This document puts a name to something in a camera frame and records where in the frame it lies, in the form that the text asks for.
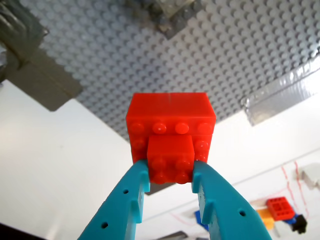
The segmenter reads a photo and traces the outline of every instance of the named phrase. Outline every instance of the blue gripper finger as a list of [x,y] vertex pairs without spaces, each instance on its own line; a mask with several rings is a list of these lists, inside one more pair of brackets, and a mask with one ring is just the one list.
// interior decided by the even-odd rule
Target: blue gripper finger
[[148,164],[136,162],[101,205],[78,240],[134,240],[142,222],[144,193],[150,191]]
[[212,167],[195,161],[192,192],[211,240],[272,240],[259,214]]

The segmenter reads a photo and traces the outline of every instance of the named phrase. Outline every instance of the gray lego piece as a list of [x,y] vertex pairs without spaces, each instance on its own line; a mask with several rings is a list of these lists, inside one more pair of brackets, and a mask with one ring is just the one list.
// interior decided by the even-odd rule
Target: gray lego piece
[[79,82],[41,49],[18,71],[8,74],[7,79],[50,111],[57,110],[82,90]]
[[5,78],[5,67],[7,63],[7,48],[0,42],[0,83]]
[[38,49],[46,33],[19,0],[0,0],[0,40],[21,62]]
[[302,168],[302,177],[310,189],[320,189],[320,163],[312,163]]
[[314,58],[319,0],[207,0],[171,40],[116,0],[21,0],[50,34],[42,48],[84,86],[77,98],[128,139],[134,92],[207,92],[217,120]]
[[167,39],[173,38],[184,29],[187,21],[202,9],[201,0],[125,0],[134,16],[149,21]]
[[156,184],[156,183],[151,183],[150,184],[150,191],[149,192],[145,192],[145,195],[152,195],[155,194],[163,189],[166,189],[168,187],[170,187],[171,185],[173,185],[174,183],[165,183],[165,184]]

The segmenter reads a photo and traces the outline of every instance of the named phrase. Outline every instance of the red lego piece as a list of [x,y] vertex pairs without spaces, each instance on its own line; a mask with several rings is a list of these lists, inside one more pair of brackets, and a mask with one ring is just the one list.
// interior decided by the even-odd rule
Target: red lego piece
[[[147,152],[149,161],[148,145],[151,136],[190,136],[193,144],[193,161],[208,161],[216,115],[206,93],[136,93],[132,98],[126,123],[133,163],[147,159]],[[163,145],[159,145],[159,149],[169,150],[165,141],[158,141]],[[170,151],[170,154],[175,155],[175,158],[163,152],[165,162],[178,161],[177,152]],[[170,167],[162,171],[166,175],[165,182],[153,180],[155,172],[149,170],[151,182],[184,182],[184,180],[177,181],[174,177],[178,172],[172,172],[173,163],[168,166]]]
[[268,199],[266,205],[275,221],[288,220],[295,216],[295,211],[284,196]]
[[190,135],[150,136],[147,159],[151,182],[192,182],[195,152]]

